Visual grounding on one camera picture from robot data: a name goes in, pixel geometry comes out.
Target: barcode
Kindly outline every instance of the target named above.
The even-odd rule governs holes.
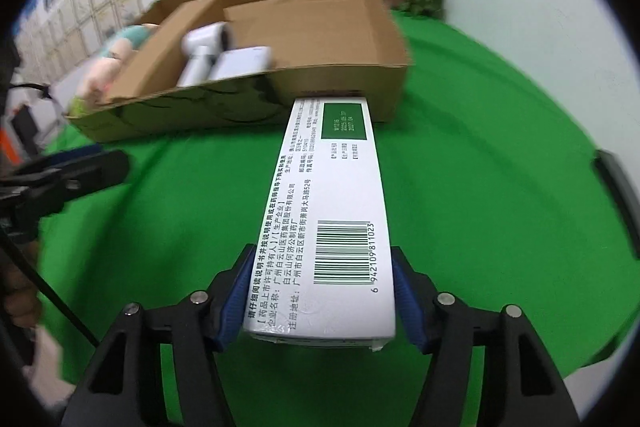
[[[314,284],[372,284],[369,221],[318,221]]]

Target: person's hand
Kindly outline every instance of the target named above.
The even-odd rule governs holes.
[[[37,241],[32,241],[22,249],[32,266],[36,266],[38,251]],[[2,283],[5,291],[2,304],[14,324],[21,328],[34,328],[42,315],[42,303],[38,299],[36,286],[13,264],[2,269]]]

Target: open cardboard box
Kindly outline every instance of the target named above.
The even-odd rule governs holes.
[[[182,37],[223,20],[236,47],[271,47],[271,70],[175,87],[187,61]],[[286,123],[293,101],[304,96],[365,96],[373,121],[389,121],[408,65],[382,0],[159,0],[138,23],[160,27],[113,83],[106,105],[69,119],[98,142]]]

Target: plush toy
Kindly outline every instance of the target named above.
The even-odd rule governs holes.
[[[69,104],[70,116],[84,116],[97,108],[122,68],[156,28],[155,24],[128,26],[105,42]]]

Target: green tablecloth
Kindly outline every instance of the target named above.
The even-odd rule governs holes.
[[[397,20],[415,66],[395,121],[375,128],[391,242],[470,305],[523,306],[567,375],[640,300],[640,263],[591,169],[594,146],[492,52],[442,23]],[[206,287],[257,238],[283,131],[116,144],[133,159],[127,184],[44,220],[44,277],[98,336],[129,301],[168,305]],[[71,128],[65,138],[86,142]],[[46,325],[65,349],[63,374],[76,381],[93,349],[49,304]],[[429,363],[400,326],[379,353],[241,335],[217,360],[238,425],[265,427],[405,426]],[[163,367],[175,418],[170,349]]]

